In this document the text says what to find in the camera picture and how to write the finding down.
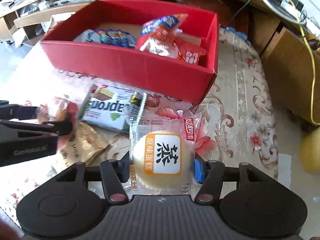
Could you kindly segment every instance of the round black disc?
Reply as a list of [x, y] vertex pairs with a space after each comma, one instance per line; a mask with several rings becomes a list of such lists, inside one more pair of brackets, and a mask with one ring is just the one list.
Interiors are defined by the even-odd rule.
[[44, 184], [17, 206], [23, 230], [46, 238], [78, 236], [97, 225], [103, 212], [103, 200], [73, 182]]
[[300, 231], [307, 218], [304, 201], [290, 190], [251, 182], [227, 194], [220, 212], [234, 229], [247, 236], [284, 237]]

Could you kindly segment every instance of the red brand label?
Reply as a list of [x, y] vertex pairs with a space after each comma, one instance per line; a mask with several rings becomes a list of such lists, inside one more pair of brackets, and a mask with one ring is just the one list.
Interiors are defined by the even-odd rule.
[[186, 131], [187, 141], [195, 141], [195, 126], [193, 124], [193, 119], [184, 119], [184, 130]]

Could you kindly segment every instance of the tablecloth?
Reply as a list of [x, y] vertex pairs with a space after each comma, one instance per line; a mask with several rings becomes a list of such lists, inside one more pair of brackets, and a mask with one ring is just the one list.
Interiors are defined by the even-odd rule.
[[[73, 101], [81, 102], [93, 84], [121, 86], [101, 78], [54, 69], [37, 44], [13, 74], [7, 90], [0, 92], [0, 98], [10, 103], [39, 106], [50, 97], [67, 94]], [[234, 33], [220, 29], [218, 76], [200, 105], [125, 87], [146, 92], [146, 107], [160, 115], [179, 118], [184, 111], [201, 112], [196, 152], [205, 160], [215, 159], [233, 167], [249, 162], [277, 179], [276, 126], [261, 61], [254, 48]], [[100, 132], [110, 144], [95, 164], [115, 154], [121, 157], [127, 151], [128, 135]], [[54, 160], [55, 156], [49, 156], [0, 168], [0, 206], [17, 224], [17, 204], [56, 174], [52, 166]], [[101, 188], [97, 188], [97, 194], [102, 194]]]

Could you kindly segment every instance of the red cardboard box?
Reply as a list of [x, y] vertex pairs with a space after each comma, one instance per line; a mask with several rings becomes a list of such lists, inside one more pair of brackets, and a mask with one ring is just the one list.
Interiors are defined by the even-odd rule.
[[[207, 50], [204, 66], [136, 49], [73, 41], [84, 30], [96, 30], [105, 23], [141, 28], [145, 22], [177, 13], [188, 14], [180, 27], [183, 33], [200, 38], [200, 46]], [[59, 24], [41, 44], [56, 68], [198, 104], [217, 76], [218, 31], [218, 15], [197, 7], [156, 0], [97, 0]]]

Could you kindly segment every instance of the floor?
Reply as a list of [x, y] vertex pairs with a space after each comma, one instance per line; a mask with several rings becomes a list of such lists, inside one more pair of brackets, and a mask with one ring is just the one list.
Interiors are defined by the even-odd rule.
[[[1, 86], [8, 82], [20, 61], [29, 51], [30, 48], [26, 46], [15, 48], [14, 45], [11, 45], [6, 48], [4, 44], [0, 44], [0, 58], [3, 62], [0, 66], [0, 91]], [[306, 173], [299, 161], [300, 141], [307, 135], [301, 129], [303, 121], [291, 114], [280, 103], [273, 102], [273, 106], [280, 153], [279, 181], [298, 194], [307, 204], [308, 218], [300, 236], [304, 240], [309, 240], [313, 236], [320, 236], [320, 176]], [[18, 227], [1, 209], [0, 219], [8, 222], [18, 231]]]

